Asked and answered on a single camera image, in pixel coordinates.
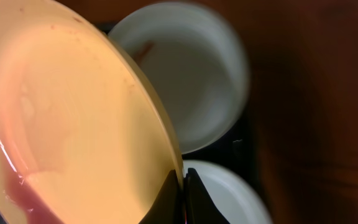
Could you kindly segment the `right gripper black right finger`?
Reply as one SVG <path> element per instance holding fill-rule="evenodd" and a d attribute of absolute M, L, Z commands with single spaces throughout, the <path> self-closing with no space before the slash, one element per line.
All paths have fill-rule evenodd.
<path fill-rule="evenodd" d="M 229 224 L 215 206 L 200 176 L 188 168 L 184 182 L 187 224 Z"/>

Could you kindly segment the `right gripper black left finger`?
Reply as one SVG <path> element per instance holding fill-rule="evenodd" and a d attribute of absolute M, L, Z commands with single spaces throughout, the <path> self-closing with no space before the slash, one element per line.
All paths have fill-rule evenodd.
<path fill-rule="evenodd" d="M 184 224 L 183 196 L 175 170 L 171 170 L 154 203 L 140 224 Z"/>

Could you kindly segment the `yellow plate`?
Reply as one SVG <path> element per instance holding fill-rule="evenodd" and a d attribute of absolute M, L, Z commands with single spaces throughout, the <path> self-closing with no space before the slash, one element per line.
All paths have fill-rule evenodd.
<path fill-rule="evenodd" d="M 0 0 L 0 214 L 139 223 L 183 163 L 133 59 L 56 1 Z"/>

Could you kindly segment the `round black serving tray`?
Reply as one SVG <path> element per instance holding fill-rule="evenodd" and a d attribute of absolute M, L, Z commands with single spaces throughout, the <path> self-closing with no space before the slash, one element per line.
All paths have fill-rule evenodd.
<path fill-rule="evenodd" d="M 96 24 L 102 33 L 108 32 L 117 22 Z M 255 171 L 255 149 L 252 140 L 249 120 L 246 112 L 223 137 L 216 142 L 194 152 L 182 155 L 184 160 L 202 160 L 219 164 L 234 171 L 253 189 L 258 191 L 258 178 Z M 6 223 L 0 216 L 0 223 Z"/>

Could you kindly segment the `near mint green plate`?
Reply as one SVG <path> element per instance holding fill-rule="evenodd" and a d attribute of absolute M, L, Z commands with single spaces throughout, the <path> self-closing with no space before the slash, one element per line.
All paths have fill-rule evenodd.
<path fill-rule="evenodd" d="M 184 173 L 194 168 L 218 210 L 229 223 L 272 224 L 272 219 L 256 191 L 241 177 L 217 164 L 184 160 Z"/>

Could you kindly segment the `mint green plate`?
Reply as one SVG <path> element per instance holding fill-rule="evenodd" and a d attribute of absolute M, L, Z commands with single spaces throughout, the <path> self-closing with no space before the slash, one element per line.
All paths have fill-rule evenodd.
<path fill-rule="evenodd" d="M 184 160 L 184 173 L 194 168 L 218 210 L 229 223 L 272 224 L 272 219 L 256 191 L 241 177 L 217 164 Z"/>
<path fill-rule="evenodd" d="M 239 36 L 217 12 L 188 2 L 151 4 L 108 36 L 153 85 L 182 153 L 212 144 L 239 119 L 249 95 L 249 64 Z"/>

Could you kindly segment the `far mint green plate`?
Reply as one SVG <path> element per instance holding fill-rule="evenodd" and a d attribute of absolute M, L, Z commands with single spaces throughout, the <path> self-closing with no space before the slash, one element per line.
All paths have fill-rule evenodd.
<path fill-rule="evenodd" d="M 108 36 L 153 85 L 182 153 L 212 144 L 239 119 L 249 95 L 249 64 L 239 36 L 217 12 L 188 2 L 151 4 Z"/>

